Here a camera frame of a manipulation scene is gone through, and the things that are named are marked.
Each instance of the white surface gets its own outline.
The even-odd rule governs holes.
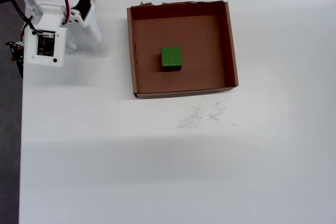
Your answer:
[[[20,224],[335,223],[335,0],[225,0],[240,86],[146,100],[141,1],[215,0],[99,0],[96,52],[25,64]]]

